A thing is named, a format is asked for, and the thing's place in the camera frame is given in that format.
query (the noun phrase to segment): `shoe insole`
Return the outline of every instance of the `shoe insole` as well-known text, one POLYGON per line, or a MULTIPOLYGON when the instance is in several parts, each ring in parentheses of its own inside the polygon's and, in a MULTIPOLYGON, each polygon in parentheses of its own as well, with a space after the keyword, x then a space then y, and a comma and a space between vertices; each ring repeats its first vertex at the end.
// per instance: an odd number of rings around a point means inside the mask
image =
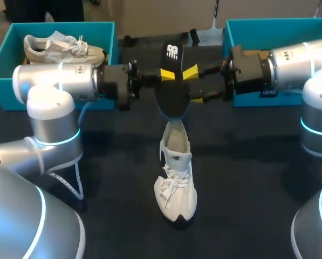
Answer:
POLYGON ((175 152, 187 153, 187 138, 181 121, 172 121, 172 128, 166 141, 166 146, 175 152))

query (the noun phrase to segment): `shoe box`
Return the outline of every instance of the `shoe box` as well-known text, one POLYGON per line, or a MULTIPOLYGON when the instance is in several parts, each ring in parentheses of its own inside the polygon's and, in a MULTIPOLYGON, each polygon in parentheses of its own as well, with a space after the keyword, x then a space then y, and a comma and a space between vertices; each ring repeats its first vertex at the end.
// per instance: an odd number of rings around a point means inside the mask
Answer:
MULTIPOLYGON (((75 22, 75 23, 15 23, 11 24, 0 47, 0 105, 5 111, 25 111, 12 88, 12 75, 18 65, 26 62, 23 40, 26 35, 46 38, 55 31, 79 38, 88 45, 101 47, 108 53, 108 64, 119 62, 118 39, 114 22, 75 22)), ((76 103, 81 110, 83 103, 76 103)), ((114 101, 99 100, 89 106, 89 110, 113 110, 114 101)))

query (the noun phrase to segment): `new balance logo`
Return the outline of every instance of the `new balance logo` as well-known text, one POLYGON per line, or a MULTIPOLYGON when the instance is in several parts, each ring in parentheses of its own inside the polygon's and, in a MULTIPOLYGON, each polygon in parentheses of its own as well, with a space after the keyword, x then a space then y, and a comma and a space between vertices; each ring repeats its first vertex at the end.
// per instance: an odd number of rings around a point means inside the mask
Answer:
POLYGON ((179 50, 177 49, 177 46, 172 46, 172 45, 168 45, 167 46, 167 56, 169 58, 173 58, 173 59, 176 59, 177 60, 177 52, 179 50))

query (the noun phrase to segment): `shoe tongue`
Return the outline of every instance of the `shoe tongue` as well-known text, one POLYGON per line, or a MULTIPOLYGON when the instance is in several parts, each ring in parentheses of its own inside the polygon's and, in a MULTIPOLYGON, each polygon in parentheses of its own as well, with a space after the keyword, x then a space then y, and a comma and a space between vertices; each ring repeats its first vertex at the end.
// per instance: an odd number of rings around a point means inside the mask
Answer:
POLYGON ((66 36, 58 31, 55 31, 49 38, 63 42, 65 40, 66 36))
POLYGON ((61 41, 55 40, 55 39, 49 39, 46 42, 46 49, 48 49, 52 44, 58 45, 58 46, 62 47, 63 49, 67 49, 70 46, 69 43, 61 42, 61 41))
POLYGON ((184 172, 191 161, 192 153, 180 153, 165 148, 165 158, 171 170, 184 172))

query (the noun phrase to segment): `floor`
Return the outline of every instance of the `floor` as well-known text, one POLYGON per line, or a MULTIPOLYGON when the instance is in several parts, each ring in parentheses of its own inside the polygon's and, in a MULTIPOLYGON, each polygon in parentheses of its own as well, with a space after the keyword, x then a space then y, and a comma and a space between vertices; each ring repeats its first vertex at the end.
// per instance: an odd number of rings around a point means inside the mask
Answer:
MULTIPOLYGON (((90 10, 93 8, 91 3, 84 2, 85 5, 85 13, 90 13, 90 10)), ((95 21, 101 21, 101 17, 97 17, 95 21)), ((47 21, 52 22, 53 19, 47 16, 47 21)), ((222 45, 223 43, 223 30, 215 28, 215 20, 213 22, 213 26, 210 30, 207 31, 198 31, 197 34, 200 38, 200 45, 201 46, 215 46, 215 45, 222 45)), ((5 14, 0 12, 0 45, 3 41, 6 32, 9 28, 10 24, 5 18, 5 14)), ((148 38, 139 38, 137 46, 161 46, 162 43, 170 38, 180 38, 180 33, 178 35, 167 35, 167 36, 157 36, 157 37, 148 37, 148 38)), ((190 36, 181 38, 184 45, 191 45, 192 41, 190 36)))

